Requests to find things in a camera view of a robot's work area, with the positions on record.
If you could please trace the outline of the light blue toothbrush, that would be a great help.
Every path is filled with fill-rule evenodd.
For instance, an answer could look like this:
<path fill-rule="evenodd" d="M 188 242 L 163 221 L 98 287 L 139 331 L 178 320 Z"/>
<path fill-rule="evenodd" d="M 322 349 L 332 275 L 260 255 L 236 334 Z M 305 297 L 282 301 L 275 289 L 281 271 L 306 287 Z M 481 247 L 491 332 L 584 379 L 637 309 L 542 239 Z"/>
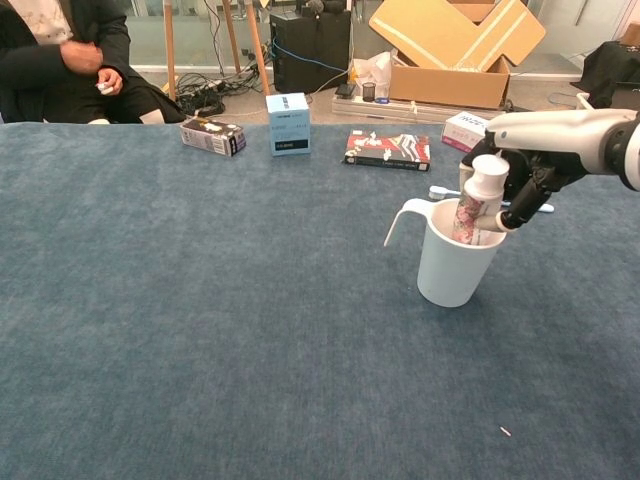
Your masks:
<path fill-rule="evenodd" d="M 432 185 L 429 187 L 428 196 L 432 200 L 444 200 L 447 198 L 459 198 L 461 196 L 461 192 Z M 538 209 L 538 211 L 541 213 L 551 214 L 555 211 L 555 208 L 552 205 L 545 203 Z"/>

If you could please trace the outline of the toothpaste tube with white cap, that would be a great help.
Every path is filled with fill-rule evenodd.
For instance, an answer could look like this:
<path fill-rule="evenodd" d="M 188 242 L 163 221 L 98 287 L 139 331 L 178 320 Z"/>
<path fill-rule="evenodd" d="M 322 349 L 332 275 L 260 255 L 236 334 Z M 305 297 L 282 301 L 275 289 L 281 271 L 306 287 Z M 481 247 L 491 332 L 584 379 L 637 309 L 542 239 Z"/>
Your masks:
<path fill-rule="evenodd" d="M 497 230 L 504 183 L 509 163 L 503 158 L 483 154 L 472 161 L 470 177 L 464 181 L 454 214 L 451 238 L 467 245 L 486 245 L 490 233 Z"/>

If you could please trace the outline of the white pink toothpaste carton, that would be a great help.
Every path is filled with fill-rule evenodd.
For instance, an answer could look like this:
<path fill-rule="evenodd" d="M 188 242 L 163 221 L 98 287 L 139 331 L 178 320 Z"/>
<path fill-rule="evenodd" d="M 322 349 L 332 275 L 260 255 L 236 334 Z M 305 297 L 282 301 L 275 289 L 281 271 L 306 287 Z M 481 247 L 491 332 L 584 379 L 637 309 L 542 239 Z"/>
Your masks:
<path fill-rule="evenodd" d="M 469 112 L 460 112 L 444 123 L 441 141 L 457 150 L 469 153 L 485 136 L 489 121 Z"/>

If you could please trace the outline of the red black flat box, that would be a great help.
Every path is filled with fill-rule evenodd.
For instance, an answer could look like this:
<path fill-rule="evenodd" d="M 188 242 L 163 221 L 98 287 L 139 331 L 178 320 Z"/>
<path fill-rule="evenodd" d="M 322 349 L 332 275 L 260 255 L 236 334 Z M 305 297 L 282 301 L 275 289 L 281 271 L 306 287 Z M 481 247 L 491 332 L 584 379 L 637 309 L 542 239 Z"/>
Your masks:
<path fill-rule="evenodd" d="M 376 131 L 352 130 L 347 139 L 344 162 L 427 172 L 431 166 L 429 138 L 408 133 L 384 136 Z"/>

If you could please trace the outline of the light blue upright box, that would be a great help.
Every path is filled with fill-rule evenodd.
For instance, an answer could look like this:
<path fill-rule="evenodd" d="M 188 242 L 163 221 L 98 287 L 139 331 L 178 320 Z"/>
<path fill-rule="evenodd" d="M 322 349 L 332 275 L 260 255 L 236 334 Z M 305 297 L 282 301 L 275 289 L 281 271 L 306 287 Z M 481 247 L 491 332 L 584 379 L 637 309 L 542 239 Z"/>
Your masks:
<path fill-rule="evenodd" d="M 309 153 L 311 122 L 305 94 L 268 95 L 265 100 L 272 155 Z"/>

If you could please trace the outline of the blue table cloth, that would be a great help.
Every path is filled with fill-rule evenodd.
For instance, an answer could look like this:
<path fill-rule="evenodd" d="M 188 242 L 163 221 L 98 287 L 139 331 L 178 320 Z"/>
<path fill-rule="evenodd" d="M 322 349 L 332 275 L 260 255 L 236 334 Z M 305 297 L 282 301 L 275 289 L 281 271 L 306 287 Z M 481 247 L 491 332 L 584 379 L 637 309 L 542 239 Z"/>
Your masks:
<path fill-rule="evenodd" d="M 640 194 L 563 189 L 440 308 L 392 222 L 458 154 L 348 132 L 0 126 L 0 480 L 640 480 Z"/>

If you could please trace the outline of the small dark printed box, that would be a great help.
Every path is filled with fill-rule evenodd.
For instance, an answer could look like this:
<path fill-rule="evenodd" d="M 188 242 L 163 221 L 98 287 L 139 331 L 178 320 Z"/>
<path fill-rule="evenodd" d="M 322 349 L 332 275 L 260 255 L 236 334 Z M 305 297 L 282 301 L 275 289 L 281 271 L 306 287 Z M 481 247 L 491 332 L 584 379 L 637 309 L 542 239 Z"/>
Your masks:
<path fill-rule="evenodd" d="M 236 124 L 194 117 L 180 125 L 182 142 L 194 148 L 232 157 L 246 147 L 244 129 Z"/>

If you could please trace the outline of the stack of aluminium profiles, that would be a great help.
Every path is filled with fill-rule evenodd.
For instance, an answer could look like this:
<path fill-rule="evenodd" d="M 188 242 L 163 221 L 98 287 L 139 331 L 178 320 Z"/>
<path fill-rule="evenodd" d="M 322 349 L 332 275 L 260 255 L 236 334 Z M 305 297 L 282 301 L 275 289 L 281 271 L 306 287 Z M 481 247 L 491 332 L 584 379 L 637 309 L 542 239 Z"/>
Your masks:
<path fill-rule="evenodd" d="M 379 104 L 365 102 L 361 96 L 342 99 L 334 95 L 331 104 L 333 113 L 338 115 L 363 116 L 410 123 L 444 123 L 460 112 L 467 112 L 484 119 L 492 119 L 504 113 L 503 110 L 433 105 L 414 101 L 390 101 L 386 104 Z"/>

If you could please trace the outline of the white plastic bag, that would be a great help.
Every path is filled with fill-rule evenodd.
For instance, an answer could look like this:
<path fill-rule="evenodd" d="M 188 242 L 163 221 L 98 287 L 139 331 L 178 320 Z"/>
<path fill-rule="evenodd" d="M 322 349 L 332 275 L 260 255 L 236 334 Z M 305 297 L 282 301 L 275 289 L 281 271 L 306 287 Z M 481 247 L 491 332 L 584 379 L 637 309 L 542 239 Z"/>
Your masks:
<path fill-rule="evenodd" d="M 369 59 L 357 59 L 352 61 L 349 80 L 356 84 L 355 93 L 363 95 L 363 86 L 366 83 L 376 85 L 375 97 L 388 98 L 391 83 L 391 53 L 382 52 Z"/>

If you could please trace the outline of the large open cardboard box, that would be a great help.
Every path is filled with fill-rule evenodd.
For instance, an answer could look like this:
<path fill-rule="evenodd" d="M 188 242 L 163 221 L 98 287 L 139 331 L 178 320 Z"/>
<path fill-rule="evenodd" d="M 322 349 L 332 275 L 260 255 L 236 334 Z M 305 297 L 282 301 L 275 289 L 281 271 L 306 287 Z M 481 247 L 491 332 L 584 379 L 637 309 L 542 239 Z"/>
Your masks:
<path fill-rule="evenodd" d="M 522 0 L 384 0 L 369 26 L 394 48 L 391 99 L 494 110 L 546 34 Z"/>

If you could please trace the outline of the wooden easel leg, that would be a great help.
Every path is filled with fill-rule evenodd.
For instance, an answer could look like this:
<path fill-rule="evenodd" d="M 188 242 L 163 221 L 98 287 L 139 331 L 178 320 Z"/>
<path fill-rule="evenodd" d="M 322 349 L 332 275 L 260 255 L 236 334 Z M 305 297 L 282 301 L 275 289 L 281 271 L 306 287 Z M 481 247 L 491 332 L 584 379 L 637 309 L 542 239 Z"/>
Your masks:
<path fill-rule="evenodd" d="M 236 40 L 236 35 L 235 35 L 235 30 L 234 30 L 234 25 L 233 25 L 233 18 L 232 18 L 232 14 L 231 14 L 231 3 L 230 3 L 230 0 L 221 0 L 221 2 L 222 2 L 223 10 L 224 10 L 225 21 L 226 21 L 226 26 L 227 26 L 228 36 L 229 36 L 231 53 L 232 53 L 232 57 L 233 57 L 233 61 L 234 61 L 235 72 L 237 74 L 240 74 L 241 73 L 241 66 L 240 66 L 240 59 L 239 59 L 239 55 L 238 55 L 237 40 Z"/>
<path fill-rule="evenodd" d="M 163 0 L 164 38 L 167 62 L 167 84 L 169 97 L 176 98 L 175 80 L 175 55 L 174 55 L 174 31 L 173 31 L 173 2 Z"/>
<path fill-rule="evenodd" d="M 253 42 L 254 53 L 256 56 L 256 63 L 258 66 L 259 76 L 262 84 L 262 91 L 265 96 L 269 96 L 271 92 L 269 88 L 269 81 L 268 81 L 264 56 L 262 53 L 262 43 L 259 36 L 258 22 L 256 19 L 253 0 L 243 0 L 243 4 L 245 6 L 246 13 L 247 13 L 249 31 L 250 31 L 252 42 Z"/>

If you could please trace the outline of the black computer tower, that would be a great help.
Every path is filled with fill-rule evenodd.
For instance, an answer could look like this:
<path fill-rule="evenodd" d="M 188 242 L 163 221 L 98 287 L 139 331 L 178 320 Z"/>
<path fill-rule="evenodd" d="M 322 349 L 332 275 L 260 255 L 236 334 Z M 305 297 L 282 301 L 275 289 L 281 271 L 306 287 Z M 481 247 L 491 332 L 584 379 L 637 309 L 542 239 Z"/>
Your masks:
<path fill-rule="evenodd" d="M 280 93 L 310 94 L 347 81 L 351 13 L 270 16 L 272 68 Z"/>

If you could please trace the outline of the white storage bin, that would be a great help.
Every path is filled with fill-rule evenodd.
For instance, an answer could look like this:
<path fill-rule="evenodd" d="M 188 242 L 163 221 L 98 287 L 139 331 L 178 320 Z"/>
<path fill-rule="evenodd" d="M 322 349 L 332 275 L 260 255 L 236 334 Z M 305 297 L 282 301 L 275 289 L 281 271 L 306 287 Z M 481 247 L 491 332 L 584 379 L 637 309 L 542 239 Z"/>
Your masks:
<path fill-rule="evenodd" d="M 632 89 L 630 91 L 617 91 L 607 103 L 601 100 L 589 100 L 588 93 L 578 93 L 576 95 L 577 110 L 593 110 L 593 109 L 627 109 L 640 111 L 640 90 Z"/>

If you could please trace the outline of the seated person in black coat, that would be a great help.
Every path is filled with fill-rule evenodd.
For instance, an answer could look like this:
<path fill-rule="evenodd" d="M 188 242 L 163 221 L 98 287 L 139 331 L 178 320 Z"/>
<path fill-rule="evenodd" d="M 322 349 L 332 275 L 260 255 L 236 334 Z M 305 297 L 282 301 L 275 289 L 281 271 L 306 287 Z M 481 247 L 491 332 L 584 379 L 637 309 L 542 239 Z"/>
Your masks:
<path fill-rule="evenodd" d="M 130 64 L 116 0 L 0 0 L 6 123 L 172 124 L 185 114 Z M 108 95 L 98 83 L 113 87 Z"/>

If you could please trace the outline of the black cloth covered object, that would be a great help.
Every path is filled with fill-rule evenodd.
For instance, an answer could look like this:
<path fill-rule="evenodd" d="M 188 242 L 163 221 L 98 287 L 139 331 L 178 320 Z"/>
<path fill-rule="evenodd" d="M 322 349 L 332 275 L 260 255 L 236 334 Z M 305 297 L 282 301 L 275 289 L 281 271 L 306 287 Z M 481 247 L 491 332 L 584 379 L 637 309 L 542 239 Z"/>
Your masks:
<path fill-rule="evenodd" d="M 640 92 L 640 47 L 604 42 L 585 58 L 581 79 L 574 86 L 588 93 L 594 108 L 609 108 L 619 87 Z"/>

